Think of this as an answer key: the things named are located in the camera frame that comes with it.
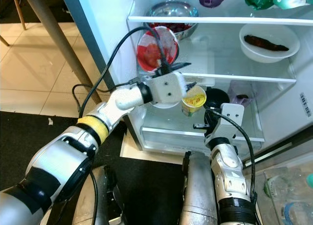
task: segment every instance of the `metal bowl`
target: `metal bowl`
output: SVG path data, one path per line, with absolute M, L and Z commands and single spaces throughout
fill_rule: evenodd
M 191 6 L 190 4 L 183 1 L 168 0 L 165 2 L 158 3 L 154 5 L 147 13 L 146 16 L 149 17 L 199 17 L 198 10 Z M 157 23 L 158 25 L 164 25 L 169 23 Z M 190 28 L 174 32 L 176 38 L 180 41 L 184 38 L 189 37 L 194 33 L 198 27 L 197 23 L 185 23 L 184 25 Z

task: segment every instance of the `yellow ring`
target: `yellow ring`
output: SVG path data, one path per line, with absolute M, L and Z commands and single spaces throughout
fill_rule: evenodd
M 84 116 L 77 120 L 77 123 L 83 123 L 90 126 L 100 137 L 101 143 L 108 137 L 107 127 L 94 116 Z

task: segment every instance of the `black floor mat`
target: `black floor mat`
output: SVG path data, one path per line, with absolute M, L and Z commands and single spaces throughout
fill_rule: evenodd
M 26 23 L 40 22 L 27 0 L 19 0 L 23 18 Z M 57 22 L 74 22 L 65 10 L 63 0 L 45 0 Z M 13 0 L 0 0 L 0 23 L 20 23 L 20 18 Z
M 0 113 L 0 190 L 19 182 L 32 156 L 49 141 L 76 123 L 76 118 L 11 112 Z M 130 225 L 175 225 L 181 211 L 183 175 L 180 165 L 119 157 L 127 128 L 120 123 L 100 147 L 95 166 L 108 164 L 117 175 Z M 76 195 L 58 225 L 70 225 Z M 48 224 L 55 224 L 60 205 Z

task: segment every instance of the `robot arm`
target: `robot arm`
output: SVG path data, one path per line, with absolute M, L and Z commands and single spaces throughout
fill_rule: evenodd
M 224 103 L 221 109 L 222 115 L 241 125 L 242 105 Z M 199 152 L 186 153 L 183 161 L 186 188 L 180 225 L 217 225 L 218 218 L 221 225 L 255 224 L 255 206 L 248 195 L 243 164 L 229 143 L 236 132 L 232 124 L 220 118 L 213 132 L 205 137 L 205 145 L 211 149 L 210 157 Z
M 144 103 L 175 102 L 185 94 L 178 72 L 114 91 L 107 103 L 40 149 L 20 183 L 0 192 L 0 224 L 38 225 L 53 203 L 70 199 L 85 181 L 98 148 L 123 116 Z

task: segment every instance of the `yellow cup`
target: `yellow cup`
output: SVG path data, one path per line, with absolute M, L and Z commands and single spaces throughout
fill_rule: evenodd
M 186 96 L 182 99 L 181 111 L 186 116 L 192 116 L 198 111 L 206 102 L 206 93 L 199 87 L 194 86 L 187 92 Z

